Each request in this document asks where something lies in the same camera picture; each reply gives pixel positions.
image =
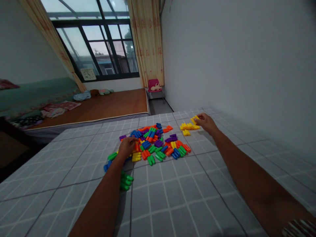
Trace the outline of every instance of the sky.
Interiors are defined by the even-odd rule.
[[[70,10],[58,0],[41,0],[41,1],[48,13],[70,12]],[[75,12],[98,12],[99,11],[96,0],[64,0],[64,2],[68,4]],[[125,12],[126,9],[128,10],[128,7],[125,5],[124,0],[110,0],[110,2],[115,11]],[[100,0],[100,3],[102,6],[102,10],[104,12],[111,12],[111,8],[109,4],[107,3],[107,0]],[[106,33],[104,31],[104,27],[103,26],[101,27],[102,27],[104,36],[107,39]],[[121,30],[122,37],[124,38],[125,34],[129,30],[129,25],[119,25],[119,27]],[[83,26],[83,29],[85,31],[85,34],[88,40],[103,40],[102,33],[100,31],[99,26]],[[109,25],[109,29],[110,29],[112,39],[120,39],[119,29],[117,25]],[[64,28],[64,30],[77,54],[79,54],[80,56],[90,55],[88,48],[86,47],[86,44],[82,38],[82,35],[77,27]],[[73,54],[74,52],[72,48],[70,47],[63,31],[61,29],[57,29],[57,31],[61,35],[67,49],[70,51],[71,54]],[[122,43],[114,42],[114,44],[115,44],[115,49],[116,49],[117,54],[124,55]],[[104,42],[92,42],[90,43],[90,45],[93,51],[101,52],[104,55],[109,54]]]

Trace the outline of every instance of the bedsheet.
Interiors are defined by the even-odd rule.
[[[126,162],[123,170],[134,182],[120,193],[114,236],[267,236],[212,138],[203,130],[182,135],[181,123],[201,112],[316,215],[315,164],[203,107],[103,123],[85,132],[65,130],[0,184],[0,236],[67,236],[104,176],[103,166],[117,151],[119,136],[157,122],[173,127],[164,138],[176,133],[192,152],[178,160],[156,160],[152,167],[144,160]]]

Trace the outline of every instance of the pink chair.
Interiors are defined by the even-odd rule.
[[[153,86],[157,85],[157,84],[159,85],[159,80],[158,79],[150,79],[148,81],[148,99],[150,98],[150,93],[161,92],[161,94],[162,94],[162,102],[165,103],[165,101],[164,101],[164,93],[163,93],[162,89],[159,89],[157,91],[152,91],[151,90],[151,88]]]

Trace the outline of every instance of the floral curtain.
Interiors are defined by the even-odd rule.
[[[34,21],[35,25],[42,32],[46,40],[52,46],[55,53],[64,63],[66,68],[72,73],[75,82],[77,83],[81,92],[86,90],[85,85],[80,81],[75,73],[71,61],[65,51],[62,42],[53,26],[53,23],[46,14],[46,10],[40,0],[20,0],[21,5],[26,10],[28,15]]]
[[[143,87],[158,79],[164,85],[159,0],[128,0],[138,70]]]

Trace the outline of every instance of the person's left hand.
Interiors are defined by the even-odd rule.
[[[122,157],[122,159],[127,159],[135,149],[135,142],[137,141],[138,139],[135,137],[124,138],[119,146],[118,155]]]

